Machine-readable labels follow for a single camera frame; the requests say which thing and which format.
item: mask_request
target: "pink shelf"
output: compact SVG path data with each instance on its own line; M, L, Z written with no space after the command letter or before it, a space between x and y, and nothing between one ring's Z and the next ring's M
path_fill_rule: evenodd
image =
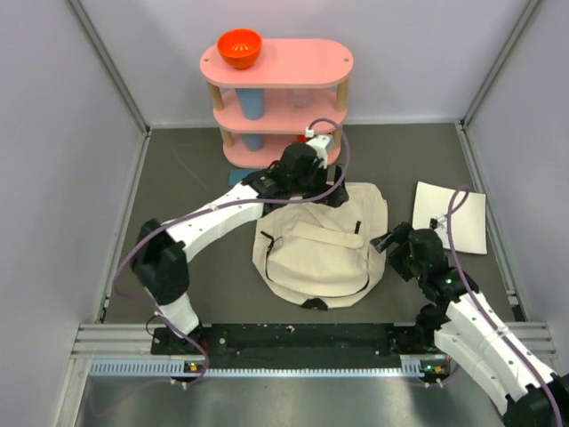
M294 107L291 93L286 90L265 90L265 114L258 120L248 120L241 111L235 91L223 94L225 108L213 110L215 119L221 127L236 133L304 133L306 126L319 117L328 117L341 123L346 111L335 108L336 93L329 89L310 90L310 104L304 108ZM329 133L333 126L319 123L315 126L318 133Z
M285 148L294 141L291 135L267 135L263 148L250 151L238 134L233 135L234 144L231 147L223 146L223 152L228 161L237 167L263 168L278 160ZM328 164L336 161L340 155L340 147L334 148L328 156Z
M333 40L264 38L250 68L231 67L214 45L202 55L200 69L219 87L322 89L344 81L353 64L349 49Z

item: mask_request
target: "wooden shelf leg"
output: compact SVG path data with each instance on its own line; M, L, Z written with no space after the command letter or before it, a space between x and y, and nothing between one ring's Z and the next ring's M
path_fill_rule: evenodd
M336 109L338 111L346 111L348 107L348 87L349 79L344 80L338 85L338 92L336 92Z
M341 131L336 129L334 131L334 148L337 149L341 144Z
M223 139L223 145L225 145L226 147L232 147L233 138L231 137L231 133L229 133L222 127L220 127L220 131L221 131L221 138Z
M207 88L210 90L210 95L212 96L213 107L218 111L223 110L223 99L221 98L220 88L216 85L212 85L207 82Z

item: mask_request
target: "blue cup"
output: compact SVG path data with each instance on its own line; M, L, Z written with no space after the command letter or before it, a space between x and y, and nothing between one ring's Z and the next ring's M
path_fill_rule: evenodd
M263 147L265 135L262 133L245 133L242 138L243 143L250 151L259 151Z
M262 89L236 89L243 115L249 120L257 120L265 113L265 93Z

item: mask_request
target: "blue mat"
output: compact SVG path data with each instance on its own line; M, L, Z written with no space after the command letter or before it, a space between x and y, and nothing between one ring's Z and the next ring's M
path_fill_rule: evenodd
M229 173L229 185L235 185L251 172L257 172L260 169L231 169Z

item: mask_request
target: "orange bowl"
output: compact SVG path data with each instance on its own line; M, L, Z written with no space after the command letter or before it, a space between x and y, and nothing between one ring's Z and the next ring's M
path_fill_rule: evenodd
M230 66L249 68L259 58L262 39L257 31L249 28L231 29L217 41L221 58Z

